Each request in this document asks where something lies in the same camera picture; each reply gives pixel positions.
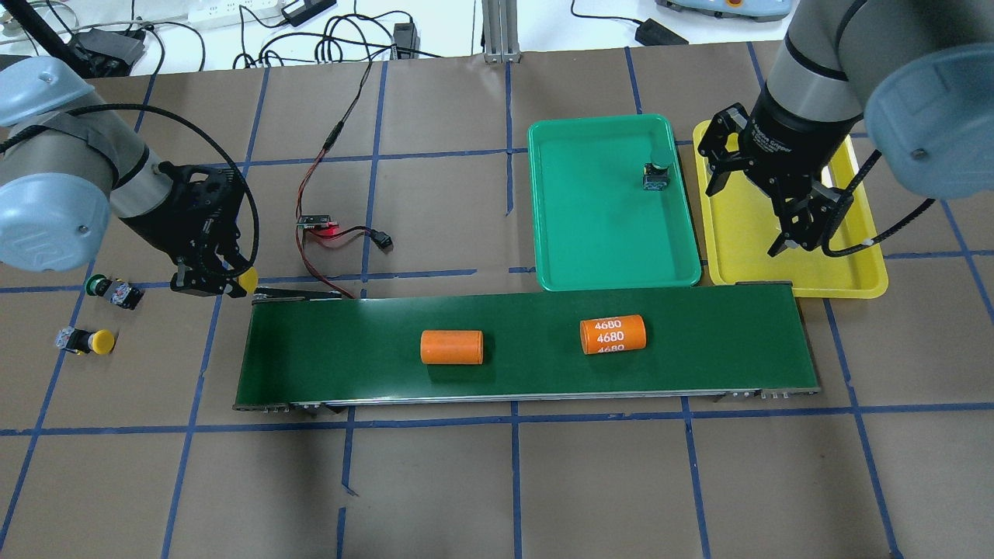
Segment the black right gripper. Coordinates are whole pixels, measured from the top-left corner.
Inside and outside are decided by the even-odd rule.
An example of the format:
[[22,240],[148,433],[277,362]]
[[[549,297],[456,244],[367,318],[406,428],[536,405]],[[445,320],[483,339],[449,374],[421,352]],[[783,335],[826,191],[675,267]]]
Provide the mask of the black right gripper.
[[[724,190],[734,172],[743,172],[773,204],[780,233],[768,248],[777,257],[786,248],[813,251],[837,232],[854,192],[820,182],[822,170],[843,137],[863,114],[833,123],[810,120],[785,109],[763,86],[752,111],[737,102],[711,117],[698,142],[710,178],[705,194]],[[738,135],[738,149],[728,139]]]

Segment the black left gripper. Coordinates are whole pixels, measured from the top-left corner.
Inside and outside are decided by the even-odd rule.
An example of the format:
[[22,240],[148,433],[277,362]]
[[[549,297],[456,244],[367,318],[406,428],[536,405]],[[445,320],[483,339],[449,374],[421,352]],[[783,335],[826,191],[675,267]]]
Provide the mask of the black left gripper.
[[136,216],[121,217],[139,237],[177,265],[169,287],[196,297],[245,297],[236,279],[211,276],[198,269],[223,269],[224,276],[245,275],[253,266],[239,250],[237,220],[246,194],[236,168],[157,163],[151,177],[167,186],[163,201]]

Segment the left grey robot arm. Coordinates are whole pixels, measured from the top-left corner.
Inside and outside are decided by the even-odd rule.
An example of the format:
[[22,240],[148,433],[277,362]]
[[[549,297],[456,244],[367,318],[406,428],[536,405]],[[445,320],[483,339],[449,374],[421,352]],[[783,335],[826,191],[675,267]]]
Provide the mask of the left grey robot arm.
[[171,111],[107,103],[95,86],[54,57],[4,68],[1,254],[30,272],[92,261],[117,217],[177,266],[181,289],[233,283],[256,252],[239,248],[238,212],[252,202],[230,156],[224,167],[177,164],[156,155],[121,111],[163,116],[202,139]]

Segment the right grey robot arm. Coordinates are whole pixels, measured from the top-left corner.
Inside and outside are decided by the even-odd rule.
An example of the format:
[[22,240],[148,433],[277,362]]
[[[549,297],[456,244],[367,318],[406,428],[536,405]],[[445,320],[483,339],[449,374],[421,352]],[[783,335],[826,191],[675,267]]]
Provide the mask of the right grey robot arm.
[[223,73],[188,88],[242,132],[263,280],[370,297],[401,282],[479,293],[792,283],[876,297],[877,248],[841,259],[789,233],[761,189],[825,163],[813,134],[862,116],[917,194],[985,188],[959,110],[992,117],[992,40],[951,2],[802,4],[760,85],[743,46],[382,61]]

